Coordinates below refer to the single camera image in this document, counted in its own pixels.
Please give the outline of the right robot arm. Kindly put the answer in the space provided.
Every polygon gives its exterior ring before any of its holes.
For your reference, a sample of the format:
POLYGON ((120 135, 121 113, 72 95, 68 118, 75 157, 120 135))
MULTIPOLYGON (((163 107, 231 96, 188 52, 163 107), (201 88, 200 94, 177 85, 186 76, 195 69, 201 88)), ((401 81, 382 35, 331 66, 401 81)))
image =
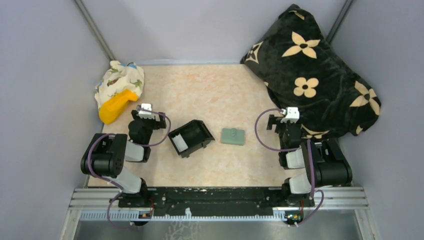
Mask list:
POLYGON ((285 170, 303 170, 287 178, 281 186, 281 198, 289 205, 304 203, 311 190, 326 186, 344 186, 351 183, 353 174, 335 139, 314 142, 300 124, 283 122, 271 114, 267 130, 275 127, 280 148, 279 164, 285 170))

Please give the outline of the green card holder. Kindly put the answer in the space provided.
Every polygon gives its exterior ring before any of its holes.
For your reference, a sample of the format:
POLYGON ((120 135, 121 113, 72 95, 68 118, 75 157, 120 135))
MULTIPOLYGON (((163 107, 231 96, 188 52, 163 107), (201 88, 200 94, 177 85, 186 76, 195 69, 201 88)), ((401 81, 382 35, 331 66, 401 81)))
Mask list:
POLYGON ((245 144, 245 131, 238 128, 223 128, 220 142, 222 144, 243 146, 245 144))

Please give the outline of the black plastic box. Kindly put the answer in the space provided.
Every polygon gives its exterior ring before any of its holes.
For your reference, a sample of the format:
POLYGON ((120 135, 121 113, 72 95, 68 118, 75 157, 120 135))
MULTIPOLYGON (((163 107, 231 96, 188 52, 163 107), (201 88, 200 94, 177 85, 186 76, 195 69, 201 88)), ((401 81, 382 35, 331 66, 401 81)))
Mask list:
POLYGON ((191 120, 183 126, 170 131, 168 138, 181 158, 188 158, 190 154, 197 150, 206 148, 208 144, 215 140, 205 123, 198 119, 191 120), (173 137, 179 134, 181 134, 188 145, 188 149, 183 152, 178 152, 172 140, 173 137))

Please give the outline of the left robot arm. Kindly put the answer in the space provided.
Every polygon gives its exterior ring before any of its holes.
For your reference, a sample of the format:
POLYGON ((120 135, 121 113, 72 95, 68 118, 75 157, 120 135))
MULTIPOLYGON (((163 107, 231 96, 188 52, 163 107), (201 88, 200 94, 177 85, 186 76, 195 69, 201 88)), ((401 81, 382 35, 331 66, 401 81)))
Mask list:
POLYGON ((170 130, 171 120, 163 112, 140 106, 132 110, 133 120, 128 133, 96 133, 80 162, 81 172, 106 181, 118 188, 118 194, 109 202, 119 206, 153 207, 154 200, 146 181, 125 167, 125 162, 146 163, 151 155, 151 137, 154 131, 170 130))

